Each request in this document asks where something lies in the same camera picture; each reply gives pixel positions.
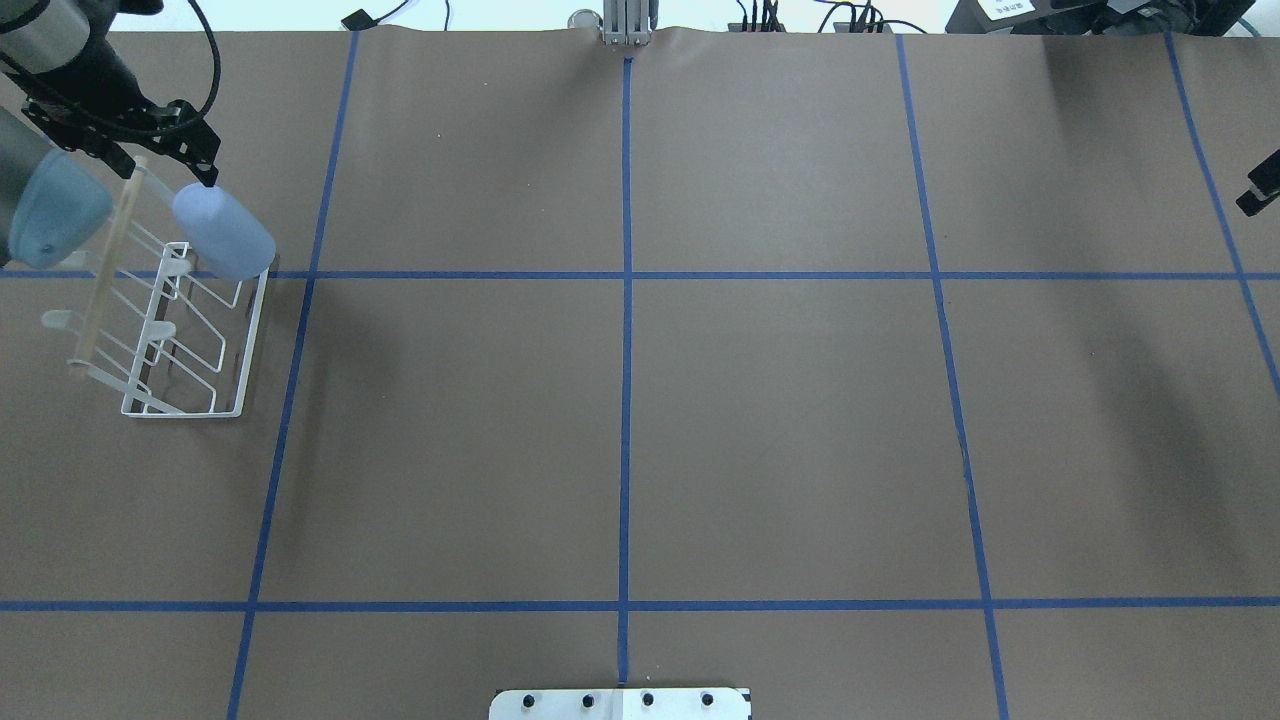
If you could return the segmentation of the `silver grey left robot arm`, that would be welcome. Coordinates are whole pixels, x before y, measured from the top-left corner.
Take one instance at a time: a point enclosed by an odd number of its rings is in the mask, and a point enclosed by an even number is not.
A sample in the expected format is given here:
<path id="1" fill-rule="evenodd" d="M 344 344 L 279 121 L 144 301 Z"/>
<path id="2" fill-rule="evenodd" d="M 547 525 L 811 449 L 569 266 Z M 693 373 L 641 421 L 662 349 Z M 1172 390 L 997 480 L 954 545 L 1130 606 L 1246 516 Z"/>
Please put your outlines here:
<path id="1" fill-rule="evenodd" d="M 82 152 L 129 179 L 137 145 L 215 186 L 220 138 L 207 122 L 221 86 L 221 54 L 197 3 L 212 72 L 200 106 L 152 101 L 111 46 L 120 14 L 156 15 L 160 1 L 5 1 L 3 76 L 23 92 L 3 113 L 3 263 L 54 268 L 110 219 L 113 193 L 76 160 Z"/>

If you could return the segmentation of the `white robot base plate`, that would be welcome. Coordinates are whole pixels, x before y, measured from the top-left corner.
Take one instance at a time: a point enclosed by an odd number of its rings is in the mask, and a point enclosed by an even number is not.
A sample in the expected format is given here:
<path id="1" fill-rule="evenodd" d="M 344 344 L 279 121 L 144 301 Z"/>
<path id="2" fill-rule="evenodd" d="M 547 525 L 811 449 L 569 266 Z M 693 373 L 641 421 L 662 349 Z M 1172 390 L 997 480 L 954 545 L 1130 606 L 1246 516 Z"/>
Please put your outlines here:
<path id="1" fill-rule="evenodd" d="M 489 719 L 753 719 L 751 694 L 732 687 L 502 691 Z"/>

